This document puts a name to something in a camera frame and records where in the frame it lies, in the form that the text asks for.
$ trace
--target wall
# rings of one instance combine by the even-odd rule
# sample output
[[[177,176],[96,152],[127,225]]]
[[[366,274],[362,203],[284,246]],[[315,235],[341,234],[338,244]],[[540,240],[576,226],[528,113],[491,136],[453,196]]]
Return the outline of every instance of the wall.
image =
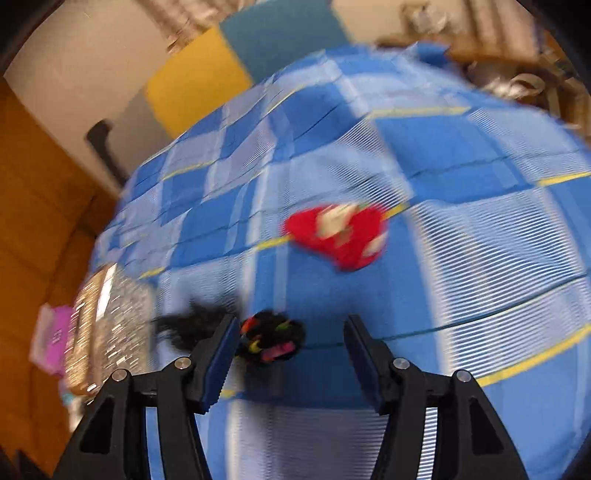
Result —
[[[117,192],[84,136],[97,121],[116,118],[167,58],[165,39],[134,0],[66,0],[5,78],[57,143]]]
[[[0,446],[52,473],[69,434],[57,378],[28,361],[39,307],[72,304],[115,199],[0,79]]]

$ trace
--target black plush toy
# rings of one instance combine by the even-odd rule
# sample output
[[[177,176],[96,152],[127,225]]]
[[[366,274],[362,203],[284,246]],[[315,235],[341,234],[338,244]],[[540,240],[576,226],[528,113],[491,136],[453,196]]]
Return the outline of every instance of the black plush toy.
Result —
[[[157,333],[165,333],[177,350],[189,354],[199,340],[210,338],[223,318],[231,313],[225,307],[204,307],[191,303],[184,315],[168,315],[154,320]]]

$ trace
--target blue checkered tablecloth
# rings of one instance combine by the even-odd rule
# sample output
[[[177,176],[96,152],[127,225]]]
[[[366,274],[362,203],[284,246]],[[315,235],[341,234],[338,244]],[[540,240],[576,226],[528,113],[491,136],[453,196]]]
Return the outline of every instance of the blue checkered tablecloth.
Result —
[[[532,480],[556,480],[591,428],[591,163],[546,113],[474,90],[437,52],[347,47],[279,71],[146,161],[99,237],[158,288],[272,308],[306,324],[306,347],[270,368],[235,361],[197,417],[214,480],[370,477],[386,419],[368,407],[342,341],[349,313],[421,369],[467,368]],[[375,202],[383,255],[353,273],[281,236],[292,213]],[[176,357],[158,347],[165,365]],[[153,480],[163,478],[148,412]],[[433,464],[427,413],[419,478]]]

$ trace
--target yellow stripe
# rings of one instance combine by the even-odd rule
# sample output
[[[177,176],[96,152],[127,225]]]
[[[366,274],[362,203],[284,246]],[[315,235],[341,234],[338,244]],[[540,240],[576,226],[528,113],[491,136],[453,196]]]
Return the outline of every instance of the yellow stripe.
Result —
[[[397,215],[403,211],[405,211],[410,205],[408,203],[401,203],[400,205],[396,205],[394,208],[390,208],[386,213],[384,213],[384,220],[388,220],[392,218],[394,215]]]
[[[514,377],[519,375],[520,373],[525,372],[531,368],[536,367],[539,364],[542,364],[545,361],[550,360],[551,358],[559,355],[572,346],[576,345],[577,343],[585,340],[588,334],[591,333],[591,325],[586,325],[585,327],[578,330],[576,333],[568,337],[566,340],[554,345],[551,348],[548,348],[546,351],[542,353],[538,353],[527,360],[519,362],[516,365],[511,367],[504,368],[503,370],[499,370],[493,374],[487,375],[482,378],[478,378],[477,382],[480,384],[481,387],[485,387],[487,385],[492,385],[493,383],[500,382],[501,380],[505,380],[507,378]]]
[[[148,278],[158,275],[164,271],[164,267],[154,268],[153,270],[148,270],[147,272],[142,273],[139,277],[140,278]]]
[[[591,172],[585,171],[582,173],[572,173],[571,175],[560,175],[558,177],[550,177],[549,179],[543,179],[538,181],[538,187],[546,187],[548,185],[554,185],[556,183],[562,183],[564,181],[580,179],[583,177],[591,176]]]
[[[205,168],[205,167],[208,167],[208,166],[210,166],[212,163],[213,163],[213,160],[212,160],[212,161],[203,162],[203,163],[197,163],[197,164],[195,164],[195,165],[190,165],[190,166],[188,166],[188,167],[185,167],[185,168],[180,168],[180,169],[178,169],[178,170],[175,170],[174,172],[171,172],[171,173],[169,173],[168,175],[166,175],[166,176],[165,176],[165,177],[162,179],[162,181],[164,181],[164,180],[166,180],[166,179],[169,179],[170,177],[174,177],[175,175],[180,175],[181,173],[186,173],[186,172],[188,172],[188,171],[191,171],[191,170],[198,170],[198,169],[200,169],[200,168]]]
[[[408,117],[408,116],[436,116],[461,115],[469,110],[464,106],[428,106],[423,108],[392,108],[389,110],[374,110],[369,118]]]
[[[232,398],[236,396],[236,390],[223,389],[220,392],[220,398]]]
[[[266,250],[267,248],[278,247],[279,245],[286,244],[290,240],[291,235],[284,235],[280,236],[279,238],[271,238],[271,240],[267,240],[266,242],[261,242],[258,244],[255,249],[260,252],[261,250]]]

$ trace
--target yellow panel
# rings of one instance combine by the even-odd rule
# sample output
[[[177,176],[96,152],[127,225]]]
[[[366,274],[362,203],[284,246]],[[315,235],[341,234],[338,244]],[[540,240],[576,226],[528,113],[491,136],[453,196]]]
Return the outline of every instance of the yellow panel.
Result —
[[[252,79],[213,27],[172,57],[147,83],[154,116],[177,137],[252,86]]]

